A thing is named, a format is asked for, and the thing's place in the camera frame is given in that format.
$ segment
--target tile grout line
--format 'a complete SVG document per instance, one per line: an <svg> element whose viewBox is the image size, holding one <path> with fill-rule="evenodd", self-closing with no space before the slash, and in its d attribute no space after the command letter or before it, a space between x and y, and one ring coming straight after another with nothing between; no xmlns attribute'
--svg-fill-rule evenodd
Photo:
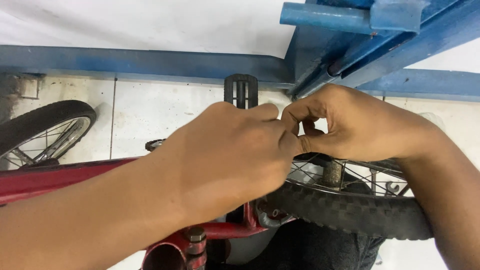
<svg viewBox="0 0 480 270"><path fill-rule="evenodd" d="M110 158L109 159L112 159L113 118L115 116L115 93L117 91L117 80L118 78L115 78L115 80L113 81L112 127L110 128Z"/></svg>

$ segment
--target forearm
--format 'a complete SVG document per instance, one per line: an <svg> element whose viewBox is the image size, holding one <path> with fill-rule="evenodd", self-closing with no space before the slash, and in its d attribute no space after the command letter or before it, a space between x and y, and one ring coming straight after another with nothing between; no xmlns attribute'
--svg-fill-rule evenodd
<svg viewBox="0 0 480 270"><path fill-rule="evenodd" d="M182 227L169 201L146 214L142 162L1 208L0 269L106 269Z"/></svg>
<svg viewBox="0 0 480 270"><path fill-rule="evenodd" d="M398 162L431 221L437 247L451 269L480 269L480 172L440 131L421 148Z"/></svg>

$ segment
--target right hand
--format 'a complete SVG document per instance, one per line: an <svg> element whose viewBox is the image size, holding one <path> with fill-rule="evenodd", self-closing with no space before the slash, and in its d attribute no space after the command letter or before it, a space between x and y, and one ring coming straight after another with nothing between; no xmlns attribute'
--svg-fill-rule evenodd
<svg viewBox="0 0 480 270"><path fill-rule="evenodd" d="M314 122L326 118L328 133ZM338 159L375 161L424 152L443 132L433 123L350 87L327 84L288 105L282 113L288 131L299 136L298 153L320 152Z"/></svg>

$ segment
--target red bicycle frame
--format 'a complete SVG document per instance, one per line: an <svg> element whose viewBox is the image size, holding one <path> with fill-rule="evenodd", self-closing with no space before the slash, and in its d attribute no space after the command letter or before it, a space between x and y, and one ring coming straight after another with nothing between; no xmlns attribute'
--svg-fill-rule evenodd
<svg viewBox="0 0 480 270"><path fill-rule="evenodd" d="M0 205L31 198L85 181L136 159L138 158L1 171ZM206 262L206 253L204 250L206 239L242 238L267 230L258 223L252 203L244 204L243 210L242 224L207 222L197 225L196 227L202 228L205 234L204 239L200 241L189 240L188 237L185 236L185 231L180 230L164 240L151 245L147 248L142 269L154 269L154 266L156 267L158 264L152 261L162 259L172 260L172 258L175 258L175 256L165 253L171 252L171 249L165 249L165 245L173 247L180 253L178 259L182 262L173 263L173 265L190 270L202 269Z"/></svg>

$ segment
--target hand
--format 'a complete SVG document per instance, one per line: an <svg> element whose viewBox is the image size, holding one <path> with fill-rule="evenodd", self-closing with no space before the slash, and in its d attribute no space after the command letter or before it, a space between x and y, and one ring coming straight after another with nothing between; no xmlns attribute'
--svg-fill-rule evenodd
<svg viewBox="0 0 480 270"><path fill-rule="evenodd" d="M328 133L314 122L326 118ZM433 123L353 88L327 84L282 113L287 130L298 135L299 153L320 152L357 161L406 158L422 153L442 133Z"/></svg>
<svg viewBox="0 0 480 270"><path fill-rule="evenodd" d="M273 104L249 110L226 102L211 105L138 160L150 164L145 186L165 191L159 203L168 196L187 217L184 226L210 221L279 188L298 140L277 116Z"/></svg>

